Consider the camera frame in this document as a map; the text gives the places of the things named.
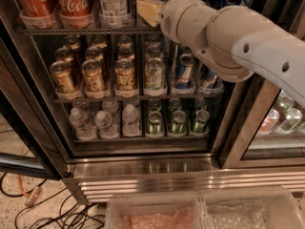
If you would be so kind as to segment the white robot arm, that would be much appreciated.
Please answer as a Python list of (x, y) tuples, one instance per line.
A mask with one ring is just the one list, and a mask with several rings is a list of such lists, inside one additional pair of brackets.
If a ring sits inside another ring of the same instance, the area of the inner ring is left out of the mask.
[(136, 12), (227, 82), (257, 73), (305, 106), (305, 42), (242, 6), (201, 0), (136, 0)]

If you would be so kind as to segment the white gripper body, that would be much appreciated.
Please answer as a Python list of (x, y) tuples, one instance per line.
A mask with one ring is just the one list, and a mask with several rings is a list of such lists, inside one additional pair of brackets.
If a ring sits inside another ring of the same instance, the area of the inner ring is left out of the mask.
[(160, 12), (160, 28), (170, 40), (201, 56), (208, 49), (207, 26), (215, 14), (201, 0), (168, 0)]

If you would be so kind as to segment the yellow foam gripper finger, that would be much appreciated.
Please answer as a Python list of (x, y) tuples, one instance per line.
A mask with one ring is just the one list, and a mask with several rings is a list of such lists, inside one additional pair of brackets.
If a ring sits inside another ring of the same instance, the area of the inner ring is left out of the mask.
[(136, 0), (136, 11), (150, 26), (156, 27), (160, 24), (163, 5), (160, 0)]

